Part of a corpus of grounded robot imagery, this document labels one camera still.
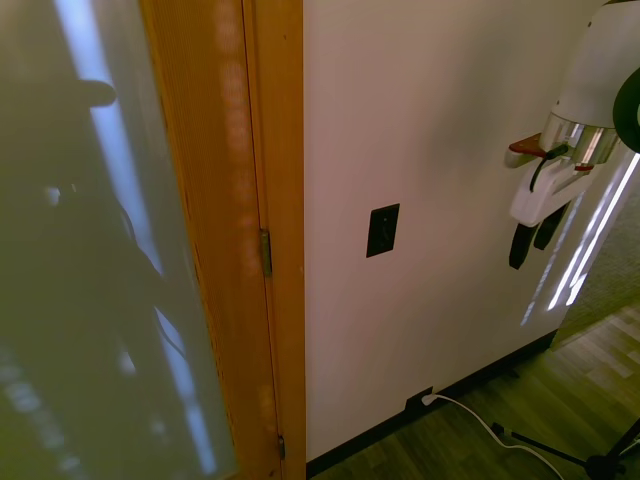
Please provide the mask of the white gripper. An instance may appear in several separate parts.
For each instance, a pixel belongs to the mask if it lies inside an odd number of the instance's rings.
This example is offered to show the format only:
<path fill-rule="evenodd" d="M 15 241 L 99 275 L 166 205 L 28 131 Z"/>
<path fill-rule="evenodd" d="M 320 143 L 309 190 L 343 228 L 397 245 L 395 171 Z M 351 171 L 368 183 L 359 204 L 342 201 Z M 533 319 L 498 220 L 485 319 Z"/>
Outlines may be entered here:
<path fill-rule="evenodd" d="M 511 268 L 521 268 L 533 240 L 536 249 L 546 249 L 569 207 L 567 203 L 587 190 L 595 178 L 595 166 L 577 167 L 563 157 L 527 168 L 510 207 L 510 215 L 519 223 L 509 253 Z"/>

